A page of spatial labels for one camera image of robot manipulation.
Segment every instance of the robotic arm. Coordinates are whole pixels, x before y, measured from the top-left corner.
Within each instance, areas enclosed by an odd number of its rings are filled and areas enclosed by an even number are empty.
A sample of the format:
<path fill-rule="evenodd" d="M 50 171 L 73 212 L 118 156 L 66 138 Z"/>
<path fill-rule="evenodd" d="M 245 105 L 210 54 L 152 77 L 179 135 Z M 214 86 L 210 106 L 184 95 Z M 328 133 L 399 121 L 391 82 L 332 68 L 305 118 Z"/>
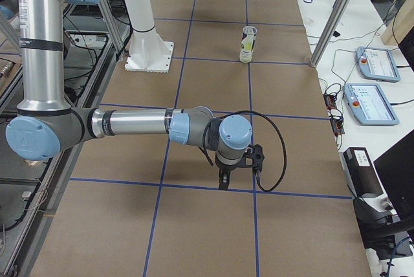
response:
<path fill-rule="evenodd" d="M 99 0 L 67 0 L 97 3 Z M 214 118 L 195 109 L 102 111 L 71 107 L 63 93 L 62 2 L 19 0 L 24 100 L 18 117 L 6 128 L 10 147 L 22 158 L 43 160 L 90 139 L 144 133 L 168 134 L 170 140 L 216 152 L 219 188 L 226 190 L 230 172 L 261 170 L 260 146 L 249 147 L 252 126 L 239 115 Z M 253 159 L 251 164 L 246 159 Z"/>

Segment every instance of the white desk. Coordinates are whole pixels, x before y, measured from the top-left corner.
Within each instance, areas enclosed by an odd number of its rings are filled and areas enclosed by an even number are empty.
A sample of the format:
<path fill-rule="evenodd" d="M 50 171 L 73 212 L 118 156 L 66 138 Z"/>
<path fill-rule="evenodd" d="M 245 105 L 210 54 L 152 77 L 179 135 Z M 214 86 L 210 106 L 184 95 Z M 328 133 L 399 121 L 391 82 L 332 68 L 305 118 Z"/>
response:
<path fill-rule="evenodd" d="M 320 36 L 329 18 L 334 1 L 335 0 L 313 0 L 312 3 L 305 3 L 303 0 L 298 0 L 308 36 Z M 334 53 L 337 49 L 356 50 L 359 46 L 367 46 L 371 40 L 372 43 L 369 45 L 370 47 L 396 48 L 387 47 L 382 43 L 379 35 L 383 33 L 386 26 L 383 25 L 382 18 L 378 15 L 370 0 L 351 0 L 345 14 L 342 16 L 341 21 L 336 28 L 336 31 L 341 35 L 337 38 L 332 38 L 331 41 L 360 37 L 376 29 L 378 29 L 378 31 L 375 36 L 374 33 L 370 33 L 361 39 L 350 39 L 347 41 L 329 43 L 317 67 L 319 77 L 326 80 L 329 85 L 332 83 L 340 83 L 343 85 L 343 81 L 331 72 Z M 310 48 L 313 51 L 315 45 L 312 45 L 312 43 L 317 43 L 318 39 L 309 37 L 308 40 L 311 45 Z M 399 50 L 394 50 L 393 56 L 397 66 L 408 64 Z M 355 62 L 355 53 L 337 51 L 334 60 L 334 71 L 346 80 L 351 69 L 354 67 Z M 390 102 L 403 102 L 414 98 L 414 72 L 409 67 L 398 68 L 398 71 L 401 76 L 400 82 L 376 82 L 381 86 Z M 374 81 L 364 79 L 356 66 L 347 82 L 373 83 Z M 323 91 L 325 90 L 323 83 L 321 83 L 321 88 Z M 345 120 L 345 135 L 342 136 L 343 142 L 340 148 L 341 152 L 345 151 L 350 146 L 364 146 L 367 148 L 371 160 L 374 161 L 414 128 L 414 103 L 393 107 L 400 119 L 400 124 L 397 126 L 360 126 L 357 124 L 348 108 L 346 108 L 345 101 L 340 103 L 341 99 L 342 93 L 339 95 L 337 101 L 339 108 L 343 106 L 342 111 Z M 380 198 L 381 197 L 372 200 L 367 199 L 367 202 L 378 210 L 382 210 L 379 205 Z M 386 268 L 386 261 L 382 262 L 383 267 Z M 414 257 L 394 259 L 393 264 L 395 264 L 395 266 L 391 269 L 390 276 L 411 276 L 414 272 Z"/>

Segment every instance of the black box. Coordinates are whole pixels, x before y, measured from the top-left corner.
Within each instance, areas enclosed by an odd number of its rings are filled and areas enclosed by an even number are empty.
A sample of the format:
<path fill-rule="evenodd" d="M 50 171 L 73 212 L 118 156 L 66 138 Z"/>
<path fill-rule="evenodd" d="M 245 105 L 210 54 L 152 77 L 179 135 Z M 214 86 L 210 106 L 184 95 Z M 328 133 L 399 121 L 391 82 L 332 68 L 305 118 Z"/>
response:
<path fill-rule="evenodd" d="M 348 148 L 343 153 L 343 158 L 357 197 L 374 198 L 384 193 L 367 149 Z"/>

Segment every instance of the blue and white control panel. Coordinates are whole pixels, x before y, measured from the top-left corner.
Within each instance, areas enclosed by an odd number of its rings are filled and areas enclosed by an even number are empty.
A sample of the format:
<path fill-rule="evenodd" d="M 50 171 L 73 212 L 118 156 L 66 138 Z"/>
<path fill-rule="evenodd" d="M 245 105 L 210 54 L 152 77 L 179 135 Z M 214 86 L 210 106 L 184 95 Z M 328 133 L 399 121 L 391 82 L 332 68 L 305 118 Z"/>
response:
<path fill-rule="evenodd" d="M 362 75 L 369 80 L 387 82 L 399 82 L 401 80 L 389 49 L 358 47 L 356 58 Z"/>
<path fill-rule="evenodd" d="M 364 126 L 394 126 L 399 120 L 378 84 L 345 84 L 343 95 Z"/>

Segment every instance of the blue cable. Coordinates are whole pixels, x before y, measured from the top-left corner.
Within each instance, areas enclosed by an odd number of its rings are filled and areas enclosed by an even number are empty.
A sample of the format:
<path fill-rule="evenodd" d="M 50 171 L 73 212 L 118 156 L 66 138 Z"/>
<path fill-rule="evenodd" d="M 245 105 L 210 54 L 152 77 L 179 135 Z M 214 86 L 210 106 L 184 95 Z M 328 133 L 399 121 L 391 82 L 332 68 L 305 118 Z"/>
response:
<path fill-rule="evenodd" d="M 390 259 L 389 259 L 389 262 L 388 262 L 388 269 L 387 269 L 387 274 L 386 274 L 386 277 L 389 277 L 389 272 L 390 272 L 390 270 L 391 270 L 391 263 L 392 263 L 392 261 L 393 261 L 393 258 L 394 258 L 394 256 L 395 256 L 395 254 L 397 253 L 397 249 L 398 249 L 398 247 L 403 243 L 403 242 L 405 242 L 405 240 L 408 240 L 409 239 L 409 236 L 408 237 L 405 237 L 404 239 L 401 239 L 400 241 L 399 241 L 399 243 L 397 243 L 396 245 L 395 245 L 395 247 L 394 247 L 394 249 L 393 249 L 393 253 L 391 253 L 391 257 L 390 257 Z"/>

